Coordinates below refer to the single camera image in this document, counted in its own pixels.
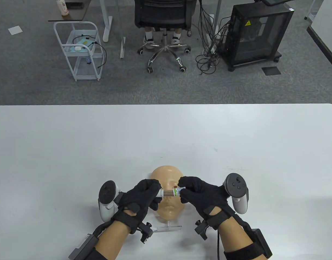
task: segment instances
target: person's legs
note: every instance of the person's legs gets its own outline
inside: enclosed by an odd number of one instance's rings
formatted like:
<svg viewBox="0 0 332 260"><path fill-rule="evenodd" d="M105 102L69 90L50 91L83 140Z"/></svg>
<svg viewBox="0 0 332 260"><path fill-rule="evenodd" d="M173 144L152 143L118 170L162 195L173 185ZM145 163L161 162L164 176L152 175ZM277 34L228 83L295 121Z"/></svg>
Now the person's legs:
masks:
<svg viewBox="0 0 332 260"><path fill-rule="evenodd" d="M176 29L174 31L171 44L178 44L178 43L180 43L181 36L182 36L182 29L181 28Z"/></svg>
<svg viewBox="0 0 332 260"><path fill-rule="evenodd" d="M151 27L145 27L145 37L143 43L154 43L153 30ZM147 49L153 49L152 46L145 46Z"/></svg>

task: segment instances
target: small bottle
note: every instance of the small bottle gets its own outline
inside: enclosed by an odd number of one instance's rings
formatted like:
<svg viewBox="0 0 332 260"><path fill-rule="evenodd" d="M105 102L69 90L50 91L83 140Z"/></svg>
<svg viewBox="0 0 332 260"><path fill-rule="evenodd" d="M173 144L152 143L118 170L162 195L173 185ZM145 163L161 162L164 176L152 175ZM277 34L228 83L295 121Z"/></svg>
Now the small bottle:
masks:
<svg viewBox="0 0 332 260"><path fill-rule="evenodd" d="M90 58L90 56L86 56L86 64L91 64L91 58Z"/></svg>
<svg viewBox="0 0 332 260"><path fill-rule="evenodd" d="M59 7L62 16L69 14L65 0L56 0L56 3Z"/></svg>

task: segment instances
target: black glove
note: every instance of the black glove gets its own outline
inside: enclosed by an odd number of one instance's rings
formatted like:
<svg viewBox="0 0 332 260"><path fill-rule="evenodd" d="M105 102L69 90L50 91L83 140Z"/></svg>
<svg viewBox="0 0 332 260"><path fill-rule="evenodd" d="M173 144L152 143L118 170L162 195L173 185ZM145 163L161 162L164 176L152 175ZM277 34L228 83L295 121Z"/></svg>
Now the black glove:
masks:
<svg viewBox="0 0 332 260"><path fill-rule="evenodd" d="M148 213L148 207L153 210L158 209L162 198L156 198L156 195L160 189L161 184L157 180L145 179L140 181L132 190L121 197L118 212L114 214L112 220L123 222L131 228L131 234L135 233L138 225ZM136 213L136 216L126 214L125 209Z"/></svg>
<svg viewBox="0 0 332 260"><path fill-rule="evenodd" d="M234 215L234 211L227 203L230 195L225 191L224 186L215 186L202 181L198 177L181 177L178 182L179 187L185 187L180 191L180 200L182 203L191 203L195 206L197 212L205 220L212 219L214 216L210 216L209 213L214 207L222 209L223 213L217 214L214 223L210 226L217 226L217 222L225 221L229 217Z"/></svg>

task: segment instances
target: black computer case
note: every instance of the black computer case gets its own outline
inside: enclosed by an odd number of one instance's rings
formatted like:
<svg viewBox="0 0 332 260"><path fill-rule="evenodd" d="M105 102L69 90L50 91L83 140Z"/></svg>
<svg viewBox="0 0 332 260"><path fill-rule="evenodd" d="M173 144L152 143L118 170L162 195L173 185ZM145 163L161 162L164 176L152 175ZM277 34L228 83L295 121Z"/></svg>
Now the black computer case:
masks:
<svg viewBox="0 0 332 260"><path fill-rule="evenodd" d="M266 6L263 2L235 5L225 43L218 52L228 64L236 66L262 60L279 61L277 52L294 10L287 4Z"/></svg>

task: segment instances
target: gray carpet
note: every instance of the gray carpet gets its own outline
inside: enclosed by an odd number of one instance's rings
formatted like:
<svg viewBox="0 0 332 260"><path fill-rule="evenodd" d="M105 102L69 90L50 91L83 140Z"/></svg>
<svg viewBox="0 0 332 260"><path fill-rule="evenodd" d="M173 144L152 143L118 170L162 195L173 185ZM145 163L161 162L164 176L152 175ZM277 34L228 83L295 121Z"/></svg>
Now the gray carpet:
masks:
<svg viewBox="0 0 332 260"><path fill-rule="evenodd" d="M171 56L158 58L154 73L146 72L152 51L139 56L136 50L143 30L134 25L132 1L120 1L121 18L126 35L125 58L119 58L120 41L117 20L104 47L107 64L101 80L75 82L47 22L54 6L47 0L0 1L0 105L52 104L203 104L203 103L332 103L332 65L306 32L305 16L312 0L290 2L295 9L279 51L277 63L281 75L265 76L262 67L273 62L237 68L233 73L220 62L212 75L200 75L195 57L202 52L198 32L183 33L182 40L192 46L189 55L179 51L186 73L180 73ZM252 0L223 0L221 17L231 14L233 4ZM107 0L109 14L115 16L113 1ZM215 1L205 1L208 12ZM86 19L103 33L102 14L93 0ZM193 16L197 24L198 8ZM11 36L8 28L19 25L23 32ZM65 37L68 31L61 30ZM161 34L155 34L159 41Z"/></svg>

